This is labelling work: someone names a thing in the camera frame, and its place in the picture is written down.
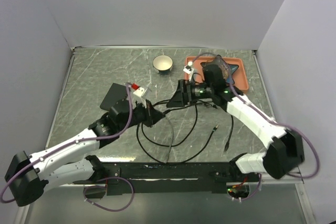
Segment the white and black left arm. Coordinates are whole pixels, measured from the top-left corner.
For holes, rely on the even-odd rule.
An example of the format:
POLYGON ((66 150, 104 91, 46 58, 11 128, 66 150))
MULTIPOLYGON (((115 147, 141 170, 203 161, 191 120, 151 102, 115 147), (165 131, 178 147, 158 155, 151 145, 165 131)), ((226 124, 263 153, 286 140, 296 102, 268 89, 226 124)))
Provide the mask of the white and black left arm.
POLYGON ((13 198, 1 198, 1 202, 22 207, 64 184, 107 180, 108 172, 93 152, 116 141, 128 128, 141 123, 153 126, 164 116, 150 101, 133 106, 122 100, 74 137, 30 155, 17 153, 5 175, 4 189, 13 198))

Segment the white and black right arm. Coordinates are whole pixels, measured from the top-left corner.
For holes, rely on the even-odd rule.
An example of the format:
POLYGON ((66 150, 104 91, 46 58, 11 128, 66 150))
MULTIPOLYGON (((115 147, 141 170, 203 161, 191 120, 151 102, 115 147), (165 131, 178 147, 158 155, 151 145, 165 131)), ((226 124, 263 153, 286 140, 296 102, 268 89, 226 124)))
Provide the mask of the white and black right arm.
POLYGON ((281 179, 305 160, 302 137, 281 126, 251 103, 238 88, 231 87, 218 65, 203 67, 204 82, 194 84, 179 80, 167 103, 168 108, 182 108, 200 99, 211 99, 225 112, 240 120, 262 142, 265 152, 242 153, 231 160, 230 177, 243 180, 249 173, 267 173, 281 179))

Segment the black network switch box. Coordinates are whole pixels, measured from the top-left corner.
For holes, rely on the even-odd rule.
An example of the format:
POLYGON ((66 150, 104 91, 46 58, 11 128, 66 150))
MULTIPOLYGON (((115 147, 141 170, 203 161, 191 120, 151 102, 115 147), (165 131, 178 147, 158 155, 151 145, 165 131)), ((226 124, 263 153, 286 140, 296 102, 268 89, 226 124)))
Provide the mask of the black network switch box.
POLYGON ((109 88, 107 94, 103 98, 100 109, 109 111, 109 109, 114 106, 119 100, 127 97, 126 86, 113 83, 109 88))

